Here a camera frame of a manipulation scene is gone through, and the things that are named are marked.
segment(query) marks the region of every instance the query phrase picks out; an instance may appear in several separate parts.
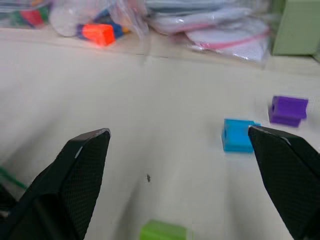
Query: blue block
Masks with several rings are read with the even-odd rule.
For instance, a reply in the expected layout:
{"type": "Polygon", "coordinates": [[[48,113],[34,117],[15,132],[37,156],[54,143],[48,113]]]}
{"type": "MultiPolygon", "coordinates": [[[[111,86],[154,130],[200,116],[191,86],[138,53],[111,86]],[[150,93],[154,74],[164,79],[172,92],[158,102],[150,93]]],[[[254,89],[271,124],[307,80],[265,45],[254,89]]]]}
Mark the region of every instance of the blue block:
{"type": "Polygon", "coordinates": [[[249,126],[261,126],[254,121],[224,119],[222,144],[225,152],[253,153],[254,149],[248,136],[249,126]]]}

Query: white table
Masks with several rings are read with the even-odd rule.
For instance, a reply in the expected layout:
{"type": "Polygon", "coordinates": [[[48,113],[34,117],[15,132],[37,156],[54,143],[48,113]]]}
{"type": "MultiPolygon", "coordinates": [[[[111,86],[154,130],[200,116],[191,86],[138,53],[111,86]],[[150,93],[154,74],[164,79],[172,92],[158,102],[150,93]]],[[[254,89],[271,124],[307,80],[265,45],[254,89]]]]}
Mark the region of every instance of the white table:
{"type": "Polygon", "coordinates": [[[197,240],[291,240],[255,156],[225,154],[221,131],[229,117],[270,126],[273,95],[307,97],[300,128],[272,127],[320,151],[317,63],[273,57],[261,69],[154,35],[142,56],[128,38],[98,50],[51,31],[0,31],[2,165],[30,184],[67,140],[110,128],[86,240],[136,240],[150,218],[184,225],[197,240]]]}

